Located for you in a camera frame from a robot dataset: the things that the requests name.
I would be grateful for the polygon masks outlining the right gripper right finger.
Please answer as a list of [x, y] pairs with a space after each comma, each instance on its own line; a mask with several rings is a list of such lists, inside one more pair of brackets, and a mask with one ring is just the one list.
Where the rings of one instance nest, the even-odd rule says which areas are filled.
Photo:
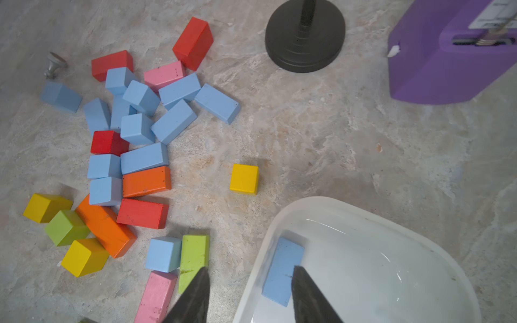
[[292, 297], [296, 323], [343, 323], [343, 320], [302, 266], [294, 267]]

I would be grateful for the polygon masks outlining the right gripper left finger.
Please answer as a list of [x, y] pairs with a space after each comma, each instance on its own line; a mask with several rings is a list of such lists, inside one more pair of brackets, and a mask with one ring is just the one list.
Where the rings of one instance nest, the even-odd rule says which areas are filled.
[[201, 268], [167, 314], [163, 323], [207, 322], [210, 278], [207, 267]]

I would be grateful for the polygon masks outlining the blue block isolated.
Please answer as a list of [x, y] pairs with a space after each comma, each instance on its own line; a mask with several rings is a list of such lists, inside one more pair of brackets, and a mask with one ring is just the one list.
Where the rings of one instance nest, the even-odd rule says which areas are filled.
[[47, 82], [40, 99], [57, 109], [67, 113], [76, 113], [82, 102], [82, 96], [66, 85], [57, 82]]

